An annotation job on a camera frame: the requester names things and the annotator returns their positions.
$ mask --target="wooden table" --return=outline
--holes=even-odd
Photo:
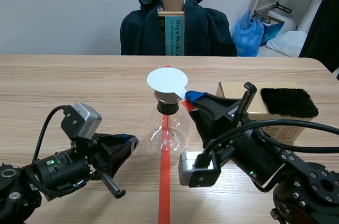
[[[187,89],[215,94],[219,81],[295,81],[319,109],[316,122],[338,127],[339,83],[316,60],[307,58],[120,57],[0,55],[0,161],[23,166],[31,161],[47,114],[57,105],[84,102],[103,117],[98,132],[130,133],[140,145],[114,180],[126,189],[115,199],[102,182],[46,202],[28,224],[158,222],[159,161],[145,143],[144,124],[156,106],[146,77],[171,65],[189,78]],[[70,147],[56,114],[42,144],[40,158]],[[190,119],[187,150],[201,150],[201,139]],[[298,146],[338,146],[339,138],[305,129]],[[300,154],[339,171],[338,155]],[[171,223],[277,223],[270,217],[272,193],[261,193],[234,164],[222,169],[217,184],[190,189],[179,185],[172,158]]]

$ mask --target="cardboard box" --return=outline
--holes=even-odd
[[[224,98],[242,98],[245,92],[245,82],[220,82],[217,89],[217,96]],[[268,119],[295,119],[311,121],[311,118],[283,117],[278,114],[270,114],[261,98],[260,90],[262,88],[299,88],[294,82],[251,82],[257,88],[247,112],[252,121],[261,121]],[[303,131],[303,127],[295,126],[269,126],[263,130],[280,142],[292,143]]]
[[[183,56],[185,14],[183,11],[158,11],[160,29],[164,40],[165,55]]]

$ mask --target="red line on bottle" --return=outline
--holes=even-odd
[[[171,129],[170,116],[164,115],[162,124],[162,149],[160,158],[158,224],[171,223],[171,149],[170,149],[171,135],[169,133],[170,129]]]

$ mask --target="screw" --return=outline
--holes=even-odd
[[[293,193],[292,193],[292,196],[293,196],[295,199],[297,199],[297,198],[299,197],[299,194],[298,194],[297,192],[293,192]]]
[[[11,201],[16,201],[16,200],[19,200],[21,198],[21,194],[19,192],[12,192],[8,198],[11,200]]]

